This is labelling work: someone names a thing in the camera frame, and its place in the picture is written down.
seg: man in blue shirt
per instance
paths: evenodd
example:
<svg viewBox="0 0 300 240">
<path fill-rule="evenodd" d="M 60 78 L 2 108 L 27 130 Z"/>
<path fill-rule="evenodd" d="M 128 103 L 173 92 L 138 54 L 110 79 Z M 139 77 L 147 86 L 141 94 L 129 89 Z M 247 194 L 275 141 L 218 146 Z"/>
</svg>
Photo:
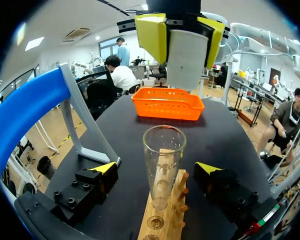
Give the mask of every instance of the man in blue shirt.
<svg viewBox="0 0 300 240">
<path fill-rule="evenodd" d="M 125 43 L 125 39 L 123 37 L 119 37 L 116 40 L 116 44 L 119 46 L 117 57 L 120 59 L 120 65 L 129 67 L 130 50 Z"/>
</svg>

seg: orange plastic basket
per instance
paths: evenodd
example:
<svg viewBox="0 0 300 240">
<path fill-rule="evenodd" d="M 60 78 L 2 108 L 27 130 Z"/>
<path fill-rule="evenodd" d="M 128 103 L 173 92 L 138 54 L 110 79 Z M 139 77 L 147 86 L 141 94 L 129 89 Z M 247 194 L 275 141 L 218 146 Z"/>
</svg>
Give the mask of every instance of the orange plastic basket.
<svg viewBox="0 0 300 240">
<path fill-rule="evenodd" d="M 141 117 L 196 121 L 205 108 L 198 96 L 176 88 L 141 88 L 132 101 Z"/>
</svg>

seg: screw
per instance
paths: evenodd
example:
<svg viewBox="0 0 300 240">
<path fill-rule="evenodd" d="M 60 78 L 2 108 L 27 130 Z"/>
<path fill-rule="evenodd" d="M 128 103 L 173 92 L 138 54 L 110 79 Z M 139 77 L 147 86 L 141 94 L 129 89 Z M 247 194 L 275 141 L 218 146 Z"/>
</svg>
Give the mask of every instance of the screw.
<svg viewBox="0 0 300 240">
<path fill-rule="evenodd" d="M 40 207 L 40 204 L 36 202 L 33 206 L 37 209 L 38 207 Z"/>
</svg>

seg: wooden floor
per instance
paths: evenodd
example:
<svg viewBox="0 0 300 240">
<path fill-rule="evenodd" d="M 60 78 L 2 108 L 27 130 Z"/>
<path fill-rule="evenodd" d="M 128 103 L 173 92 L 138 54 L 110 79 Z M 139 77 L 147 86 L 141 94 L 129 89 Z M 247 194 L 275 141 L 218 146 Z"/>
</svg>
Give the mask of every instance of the wooden floor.
<svg viewBox="0 0 300 240">
<path fill-rule="evenodd" d="M 192 91 L 192 94 L 199 95 L 199 86 L 198 89 L 195 89 Z M 214 98 L 221 98 L 224 94 L 224 90 L 222 88 L 209 88 L 208 86 L 204 86 L 203 88 L 203 95 L 204 96 L 211 96 Z M 233 89 L 229 90 L 228 93 L 228 101 L 232 107 L 235 106 L 237 99 L 237 92 Z M 254 113 L 247 112 L 244 107 L 249 107 L 250 102 L 242 100 L 240 109 L 242 109 L 242 112 L 247 115 L 251 120 L 253 119 Z M 245 133 L 251 140 L 254 148 L 256 149 L 259 143 L 259 140 L 264 132 L 264 130 L 269 126 L 270 124 L 270 116 L 274 110 L 274 106 L 270 103 L 265 103 L 262 107 L 259 117 L 257 119 L 257 125 L 250 127 L 243 119 L 238 117 L 238 122 L 244 129 Z M 79 116 L 76 114 L 74 109 L 72 109 L 72 115 L 73 115 L 73 122 L 74 125 L 77 126 L 76 132 L 79 135 L 79 137 L 86 131 L 86 127 L 82 123 Z M 58 148 L 59 154 L 54 153 L 51 149 L 49 149 L 42 138 L 40 137 L 37 129 L 33 126 L 26 134 L 26 137 L 30 140 L 32 143 L 34 150 L 31 151 L 30 147 L 26 149 L 26 151 L 21 156 L 21 160 L 23 163 L 27 163 L 27 156 L 30 156 L 31 159 L 35 159 L 34 164 L 27 164 L 27 168 L 32 172 L 32 174 L 37 178 L 37 181 L 39 182 L 40 186 L 38 189 L 41 192 L 45 192 L 49 180 L 41 175 L 37 171 L 37 163 L 40 158 L 43 156 L 48 156 L 51 159 L 51 162 L 55 168 L 58 168 L 59 164 L 62 162 L 64 157 L 67 155 L 69 150 L 73 146 L 73 142 L 71 139 L 67 138 L 69 133 L 66 128 L 61 109 L 52 109 L 49 111 L 42 119 L 41 122 L 43 126 L 45 127 L 45 130 L 49 137 L 51 138 L 54 145 Z M 280 149 L 278 147 L 274 147 L 273 149 L 274 154 L 279 155 Z M 18 189 L 18 186 L 20 184 L 20 177 L 17 175 L 16 172 L 10 167 L 10 180 L 14 181 L 16 185 L 16 189 Z"/>
</svg>

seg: blue cushion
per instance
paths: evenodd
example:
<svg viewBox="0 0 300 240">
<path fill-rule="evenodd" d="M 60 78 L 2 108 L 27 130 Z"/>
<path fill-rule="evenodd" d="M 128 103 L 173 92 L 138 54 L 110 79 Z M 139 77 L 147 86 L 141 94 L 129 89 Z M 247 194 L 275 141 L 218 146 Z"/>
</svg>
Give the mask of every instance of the blue cushion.
<svg viewBox="0 0 300 240">
<path fill-rule="evenodd" d="M 23 84 L 6 98 L 0 105 L 0 176 L 27 131 L 70 96 L 63 74 L 56 68 Z"/>
</svg>

